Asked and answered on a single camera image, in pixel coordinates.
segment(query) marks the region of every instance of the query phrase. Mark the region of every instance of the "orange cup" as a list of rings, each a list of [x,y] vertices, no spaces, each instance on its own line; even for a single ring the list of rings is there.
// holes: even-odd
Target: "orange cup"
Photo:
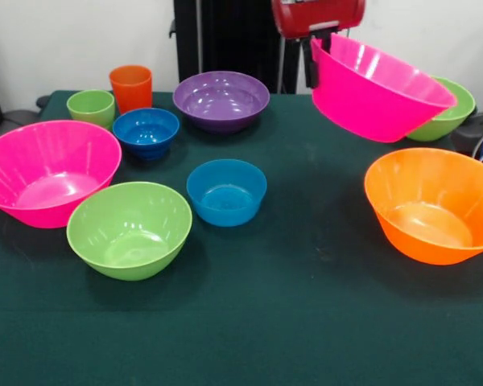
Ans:
[[[390,243],[412,259],[450,265],[483,252],[483,163],[398,150],[369,168],[365,193]]]
[[[152,72],[143,66],[122,66],[109,74],[120,114],[152,107]]]

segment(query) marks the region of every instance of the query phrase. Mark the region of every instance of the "table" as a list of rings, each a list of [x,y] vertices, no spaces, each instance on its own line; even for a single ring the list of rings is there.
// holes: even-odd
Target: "table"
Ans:
[[[43,119],[68,118],[69,95]],[[170,94],[155,104],[175,111]],[[195,216],[180,255],[140,282],[90,269],[63,229],[0,211],[0,385],[483,385],[483,254],[408,259],[362,189],[373,160],[412,144],[357,138],[309,96],[272,96],[230,137],[184,121],[165,159],[125,156],[114,183],[185,195],[196,166],[232,157],[266,173],[268,195],[239,228]]]

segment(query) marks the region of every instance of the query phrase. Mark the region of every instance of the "bowl rim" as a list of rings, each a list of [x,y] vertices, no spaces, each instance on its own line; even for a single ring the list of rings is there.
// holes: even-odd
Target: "bowl rim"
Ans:
[[[375,50],[375,51],[379,52],[379,53],[380,53],[380,54],[382,54],[382,55],[386,55],[386,56],[388,56],[388,57],[390,57],[390,58],[392,58],[392,59],[394,59],[394,60],[397,60],[397,62],[399,62],[400,64],[404,64],[404,65],[406,65],[406,66],[408,66],[408,67],[415,68],[415,69],[417,69],[417,70],[418,70],[418,71],[419,71],[421,74],[423,74],[423,75],[425,75],[425,76],[429,76],[429,75],[428,75],[426,72],[421,71],[421,70],[420,70],[420,69],[418,69],[417,67],[415,67],[415,66],[413,66],[413,65],[409,64],[407,61],[405,61],[405,60],[401,60],[401,59],[399,59],[398,57],[396,57],[396,56],[394,56],[394,55],[391,55],[391,54],[388,54],[388,53],[384,52],[383,50],[380,50],[380,49],[378,49],[378,48],[376,48],[376,47],[374,47],[374,46],[372,46],[372,45],[370,45],[370,44],[363,43],[363,42],[360,42],[360,41],[358,41],[358,40],[355,40],[355,39],[352,39],[352,38],[348,38],[348,37],[346,37],[346,36],[338,35],[338,34],[335,34],[335,33],[332,33],[331,35],[332,35],[332,38],[334,38],[335,40],[337,40],[337,39],[339,39],[340,41],[341,41],[341,40],[351,40],[351,41],[353,41],[353,42],[359,43],[359,44],[360,44],[360,45],[362,45],[362,46],[365,46],[365,47],[368,47],[368,48],[372,48],[373,50]],[[313,39],[313,40],[312,40],[312,43],[313,43],[313,44],[316,44],[317,46],[320,46],[320,43],[318,42],[318,40],[319,40],[319,39]],[[328,53],[327,53],[327,52],[325,52],[325,51],[324,51],[324,53],[325,53],[325,55],[327,55],[328,57],[330,57],[330,58],[331,58],[331,59],[332,59],[332,60],[333,60],[335,63],[339,64],[340,66],[343,66],[344,68],[347,68],[348,70],[352,71],[352,72],[353,72],[353,73],[355,73],[357,76],[359,76],[360,78],[365,79],[365,80],[370,80],[370,81],[371,81],[373,84],[376,84],[377,86],[379,86],[379,87],[381,87],[381,88],[384,88],[384,89],[386,89],[386,90],[388,90],[388,91],[390,91],[390,92],[395,92],[396,94],[400,95],[401,97],[405,97],[405,98],[408,98],[408,99],[410,99],[410,100],[412,100],[412,101],[416,101],[416,102],[419,102],[419,103],[423,103],[423,104],[425,104],[425,105],[430,105],[430,106],[435,106],[435,107],[443,107],[443,108],[446,108],[446,109],[450,109],[451,107],[455,107],[455,106],[457,105],[458,100],[456,99],[456,97],[454,96],[454,94],[452,94],[452,92],[451,92],[451,91],[449,91],[449,90],[447,89],[447,87],[445,87],[445,86],[443,86],[443,85],[442,85],[442,87],[444,87],[444,88],[445,88],[445,89],[446,89],[446,90],[447,90],[447,91],[448,91],[448,92],[449,92],[449,93],[452,95],[452,98],[453,98],[453,104],[452,104],[452,105],[448,105],[448,104],[441,104],[441,103],[433,103],[433,102],[428,102],[428,101],[425,101],[425,100],[420,99],[420,98],[418,98],[418,97],[408,95],[408,94],[406,94],[406,93],[404,93],[404,92],[400,92],[400,91],[394,90],[394,89],[392,89],[392,88],[390,88],[390,87],[388,87],[388,86],[386,86],[386,85],[384,85],[384,84],[382,84],[382,83],[379,83],[379,82],[376,82],[375,80],[371,80],[371,79],[368,79],[368,78],[364,77],[362,74],[360,74],[359,72],[354,71],[354,69],[353,69],[353,68],[351,68],[350,66],[348,66],[347,64],[345,64],[344,62],[342,62],[341,60],[339,60],[338,58],[336,58],[336,57],[332,56],[331,54],[328,54]]]
[[[250,113],[250,114],[247,114],[247,115],[244,115],[243,117],[233,117],[233,118],[209,118],[209,117],[201,117],[201,116],[198,116],[198,115],[195,115],[195,114],[192,114],[192,113],[189,113],[188,111],[185,111],[181,106],[180,104],[178,104],[176,101],[175,101],[175,94],[177,93],[177,90],[179,90],[182,86],[184,86],[186,83],[190,82],[191,79],[194,79],[194,78],[197,78],[197,77],[200,77],[200,76],[204,76],[204,75],[210,75],[210,74],[220,74],[220,73],[223,73],[223,74],[230,74],[230,75],[235,75],[235,76],[241,76],[241,77],[244,77],[246,79],[250,79],[252,81],[254,81],[255,83],[258,83],[260,84],[263,89],[266,90],[266,93],[265,93],[265,100],[264,101],[260,101],[261,102],[261,108],[254,112],[254,113]],[[202,121],[210,121],[210,122],[232,122],[232,121],[240,121],[240,120],[243,120],[243,119],[247,119],[248,117],[255,117],[257,115],[259,115],[264,109],[266,109],[266,107],[268,106],[268,104],[270,103],[270,91],[268,90],[268,87],[265,86],[265,84],[263,82],[261,82],[259,79],[256,79],[254,78],[253,76],[250,76],[250,75],[247,75],[247,74],[244,74],[242,72],[236,72],[236,71],[223,71],[223,70],[220,70],[220,71],[208,71],[208,72],[201,72],[199,74],[195,74],[195,75],[192,75],[188,78],[186,78],[185,80],[183,80],[182,82],[179,83],[179,85],[175,88],[175,91],[173,92],[172,96],[171,96],[171,99],[175,105],[175,107],[177,109],[179,109],[179,111],[185,115],[187,115],[188,117],[191,117],[191,118],[195,118],[195,119],[199,119],[199,120],[202,120]]]
[[[100,183],[97,185],[97,187],[91,191],[88,191],[82,195],[78,195],[75,198],[73,198],[71,201],[68,201],[67,203],[58,203],[54,205],[48,205],[44,207],[12,207],[11,205],[4,205],[0,203],[0,209],[2,210],[11,210],[11,211],[22,211],[22,212],[29,212],[29,211],[41,211],[41,210],[47,210],[47,209],[54,209],[57,207],[63,207],[64,205],[68,205],[70,203],[74,203],[77,200],[86,198],[87,196],[93,195],[97,191],[103,188],[103,186],[110,181],[113,177],[114,174],[117,172],[118,168],[120,167],[120,163],[122,162],[122,147],[120,146],[120,142],[116,139],[116,137],[107,129],[104,129],[103,127],[99,125],[94,125],[93,123],[89,122],[84,122],[84,121],[74,121],[71,119],[68,120],[57,120],[57,121],[40,121],[36,123],[32,123],[30,125],[25,125],[22,127],[18,127],[17,129],[11,130],[9,133],[5,133],[0,136],[0,141],[2,138],[8,137],[8,136],[14,136],[18,135],[18,133],[27,131],[27,130],[32,130],[35,126],[43,125],[43,126],[52,126],[52,125],[59,125],[61,123],[67,124],[67,123],[72,123],[73,125],[85,125],[89,126],[90,128],[93,129],[99,129],[101,133],[105,133],[106,136],[114,139],[114,145],[118,151],[118,160],[116,161],[116,164],[114,165],[113,170],[108,174],[107,178],[102,179]]]
[[[144,72],[148,72],[148,77],[145,80],[142,80],[141,82],[132,83],[132,84],[118,82],[117,80],[113,79],[115,76],[115,72],[125,70],[127,68],[136,68],[138,70],[143,70]],[[125,64],[123,66],[113,68],[109,72],[109,82],[111,82],[112,85],[117,85],[120,87],[138,87],[140,84],[145,84],[147,81],[150,81],[150,82],[152,81],[152,71],[148,67],[142,66],[141,64]]]
[[[190,189],[189,189],[190,179],[195,174],[196,171],[198,171],[199,169],[202,169],[203,167],[211,166],[214,163],[217,163],[217,162],[225,162],[225,161],[231,162],[231,163],[242,163],[242,164],[245,164],[245,165],[249,166],[250,169],[252,171],[254,171],[257,175],[259,175],[260,177],[262,177],[262,181],[264,182],[264,189],[263,189],[262,193],[260,194],[261,197],[258,200],[258,204],[260,204],[263,201],[263,199],[265,198],[266,191],[268,190],[268,181],[266,179],[265,173],[263,173],[263,171],[261,169],[259,169],[257,166],[255,166],[254,164],[252,164],[250,162],[247,162],[247,161],[243,161],[241,159],[236,159],[236,158],[218,158],[218,159],[212,159],[211,161],[207,161],[207,162],[204,162],[204,163],[200,164],[195,169],[193,169],[193,171],[189,174],[188,178],[186,179],[186,192],[188,193],[188,197],[192,200],[193,205],[195,205],[197,207],[206,207],[210,211],[224,212],[224,213],[226,213],[226,212],[228,212],[228,213],[235,213],[237,211],[244,211],[246,209],[246,207],[241,207],[241,208],[237,208],[237,209],[217,209],[217,208],[214,208],[214,207],[208,207],[206,205],[201,204],[200,201],[197,201],[196,200],[196,198],[195,198],[194,195],[190,194]]]
[[[83,111],[79,111],[79,110],[75,110],[75,109],[72,109],[70,107],[70,101],[76,97],[79,97],[83,94],[86,94],[86,93],[89,93],[89,92],[96,92],[96,93],[100,93],[100,94],[107,94],[109,97],[111,97],[111,102],[107,105],[107,107],[104,107],[103,109],[100,109],[100,110],[97,110],[97,111],[92,111],[92,112],[83,112]],[[99,113],[103,113],[105,111],[107,111],[108,109],[111,108],[111,106],[114,107],[114,102],[115,102],[115,99],[114,99],[114,95],[109,92],[109,91],[106,91],[106,90],[100,90],[100,89],[90,89],[90,90],[81,90],[81,91],[77,91],[75,92],[74,94],[72,94],[67,100],[66,100],[66,108],[68,109],[68,111],[72,112],[72,113],[77,113],[77,114],[81,114],[81,115],[91,115],[91,114],[99,114]]]
[[[479,167],[483,167],[483,162],[479,162],[478,160],[476,160],[475,158],[471,158],[471,157],[468,157],[466,155],[463,155],[463,154],[460,154],[460,153],[457,153],[455,151],[450,151],[450,150],[445,150],[445,149],[437,149],[437,148],[431,148],[431,147],[411,147],[411,148],[406,148],[406,149],[401,149],[401,150],[396,150],[396,151],[392,151],[390,153],[387,153],[387,154],[384,154],[383,156],[379,157],[378,159],[376,159],[374,162],[372,162],[372,164],[369,166],[369,168],[367,169],[366,173],[365,173],[365,178],[364,178],[364,188],[365,188],[365,196],[367,198],[367,200],[370,202],[370,206],[376,211],[376,213],[378,215],[380,215],[388,224],[390,224],[391,226],[393,226],[395,229],[397,229],[398,231],[404,233],[404,234],[407,234],[408,236],[410,237],[413,237],[414,239],[416,240],[420,240],[424,243],[427,243],[427,244],[430,244],[430,245],[435,245],[437,247],[441,247],[441,248],[445,248],[445,249],[451,249],[451,250],[454,250],[454,251],[482,251],[483,250],[483,245],[477,245],[477,246],[472,246],[472,247],[454,247],[454,246],[451,246],[451,245],[445,245],[445,244],[439,244],[439,243],[434,243],[432,241],[429,241],[429,240],[426,240],[422,237],[418,237],[416,235],[413,235],[411,234],[410,232],[406,232],[404,229],[400,228],[396,223],[393,223],[392,221],[388,220],[388,216],[385,216],[385,213],[379,209],[376,208],[376,206],[374,205],[373,201],[370,199],[370,196],[369,196],[369,190],[368,190],[368,184],[369,184],[369,173],[371,171],[371,169],[375,168],[375,167],[378,167],[378,162],[380,162],[381,160],[383,160],[384,158],[388,158],[388,157],[391,157],[393,154],[397,154],[397,153],[410,153],[410,152],[425,152],[426,150],[431,150],[433,152],[436,152],[436,153],[441,153],[441,154],[450,154],[451,156],[454,156],[454,157],[458,157],[458,158],[463,158],[465,159],[466,162],[474,162],[475,164],[477,164]]]
[[[456,107],[458,107],[458,104],[460,103],[460,100],[456,97],[456,95],[454,94],[454,92],[452,92],[448,86],[446,86],[445,84],[443,84],[442,82],[446,82],[446,83],[449,83],[451,86],[454,86],[455,88],[459,88],[460,90],[462,90],[467,96],[470,97],[471,101],[473,102],[473,105],[471,107],[471,109],[469,110],[468,113],[464,113],[464,114],[459,114],[458,116],[455,116],[455,117],[441,117],[442,114],[444,114],[447,110],[443,111],[442,113],[440,113],[439,115],[433,117],[431,120],[432,121],[435,121],[435,122],[449,122],[449,121],[458,121],[460,119],[465,119],[466,117],[469,116],[469,114],[476,108],[476,99],[474,98],[474,95],[468,90],[466,89],[464,86],[462,86],[461,84],[453,81],[453,80],[450,80],[448,78],[444,78],[442,76],[432,76],[431,78],[433,78],[434,80],[436,80],[437,82],[440,82],[447,90],[449,90],[452,95],[454,95],[454,97],[456,98],[456,106],[453,106],[453,107],[450,107],[449,109],[455,109]]]
[[[163,113],[163,114],[167,114],[169,117],[171,117],[171,119],[173,121],[175,121],[176,123],[176,126],[175,126],[175,130],[173,130],[172,134],[167,137],[167,138],[164,138],[162,141],[159,141],[159,142],[154,142],[154,143],[136,143],[136,142],[129,142],[129,141],[126,141],[125,139],[121,138],[117,131],[115,130],[115,127],[116,127],[116,124],[123,118],[123,117],[126,117],[130,114],[136,114],[136,113],[141,113],[142,111],[149,111],[151,113]],[[168,111],[166,109],[159,109],[159,108],[156,108],[156,107],[143,107],[143,108],[140,108],[140,109],[134,109],[134,110],[131,110],[131,111],[128,111],[127,113],[125,114],[122,114],[120,117],[116,118],[113,122],[113,125],[111,126],[111,131],[113,132],[113,135],[120,141],[120,142],[123,142],[123,143],[126,143],[127,145],[132,145],[132,146],[141,146],[141,147],[144,147],[144,146],[160,146],[168,141],[171,141],[176,135],[177,133],[179,132],[180,130],[180,120],[179,118],[174,114],[172,113],[171,111]]]
[[[163,190],[166,190],[166,191],[170,191],[172,194],[174,194],[175,196],[179,197],[182,202],[184,203],[184,207],[186,207],[186,212],[188,213],[189,215],[189,221],[188,221],[188,226],[186,228],[186,231],[183,233],[183,236],[180,238],[179,242],[175,244],[175,247],[172,248],[171,250],[169,250],[167,253],[165,253],[163,256],[160,256],[160,257],[157,257],[153,260],[150,260],[146,263],[143,263],[143,264],[138,264],[138,265],[127,265],[127,266],[123,266],[123,267],[114,267],[114,266],[111,266],[111,265],[105,265],[105,264],[101,264],[101,263],[96,263],[92,260],[90,260],[89,258],[87,257],[84,257],[82,254],[80,254],[75,246],[73,245],[72,243],[72,239],[70,237],[70,229],[71,229],[71,224],[72,224],[72,220],[74,218],[74,216],[76,216],[77,214],[77,211],[79,210],[80,207],[84,206],[85,203],[87,203],[88,199],[91,199],[92,197],[95,197],[95,196],[99,196],[102,195],[102,194],[107,194],[108,191],[111,191],[111,190],[114,190],[114,189],[121,189],[123,188],[124,186],[128,186],[128,185],[150,185],[152,187],[157,187],[157,188],[162,188]],[[160,261],[168,256],[170,256],[173,252],[175,252],[179,247],[181,247],[183,245],[183,243],[186,241],[186,239],[188,238],[189,236],[189,233],[190,231],[192,230],[192,225],[193,225],[193,212],[192,212],[192,209],[190,207],[190,204],[188,203],[188,201],[183,197],[183,195],[181,195],[178,191],[176,191],[175,189],[172,189],[171,187],[167,186],[167,185],[163,185],[161,183],[151,183],[151,182],[148,182],[148,181],[129,181],[129,182],[126,182],[126,183],[117,183],[117,184],[114,184],[114,185],[111,185],[109,187],[107,187],[106,189],[102,189],[101,191],[97,192],[96,194],[92,195],[92,196],[89,196],[87,199],[85,199],[82,203],[80,203],[76,208],[75,210],[72,212],[72,215],[70,216],[69,220],[68,220],[68,225],[66,227],[66,239],[68,241],[68,243],[70,244],[70,248],[72,248],[72,251],[78,256],[80,257],[83,261],[85,261],[86,263],[89,263],[91,265],[95,265],[97,267],[101,267],[101,268],[107,268],[107,269],[132,269],[132,268],[142,268],[142,267],[145,267],[147,265],[151,265],[151,264],[154,264],[156,261]]]

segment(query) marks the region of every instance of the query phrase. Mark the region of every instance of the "plastic bowl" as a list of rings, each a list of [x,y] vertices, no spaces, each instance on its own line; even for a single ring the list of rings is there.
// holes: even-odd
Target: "plastic bowl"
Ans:
[[[455,107],[445,110],[440,115],[431,119],[430,122],[420,126],[416,131],[408,135],[410,139],[415,141],[436,141],[444,135],[451,133],[456,127],[462,124],[465,118],[476,107],[476,101],[473,95],[462,85],[445,78],[433,76],[433,79],[451,91],[456,97],[458,104]]]
[[[446,150],[398,150],[378,159],[365,192],[390,243],[433,265],[483,252],[483,163]]]
[[[210,133],[230,134],[255,121],[268,105],[270,93],[252,76],[213,71],[181,82],[173,99],[196,126]]]
[[[143,280],[169,265],[192,227],[182,195],[157,183],[120,183],[85,200],[66,235],[73,251],[106,276]]]
[[[113,134],[134,156],[152,161],[168,152],[179,127],[179,119],[167,110],[137,109],[114,122]]]
[[[250,221],[266,193],[266,177],[256,166],[237,159],[217,159],[188,177],[188,195],[199,217],[218,227]]]
[[[319,85],[313,103],[348,131],[376,142],[395,142],[456,105],[439,82],[375,48],[332,35],[330,54],[312,40]]]
[[[81,121],[47,121],[0,137],[0,209],[36,228],[65,227],[76,206],[111,183],[116,138]]]

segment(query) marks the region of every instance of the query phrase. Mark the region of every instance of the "cup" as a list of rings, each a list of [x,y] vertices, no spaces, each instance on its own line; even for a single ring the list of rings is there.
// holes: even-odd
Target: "cup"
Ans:
[[[120,114],[152,107],[152,72],[143,66],[122,66],[109,74]]]
[[[68,98],[66,107],[72,118],[111,130],[114,122],[114,96],[104,90],[86,90]]]

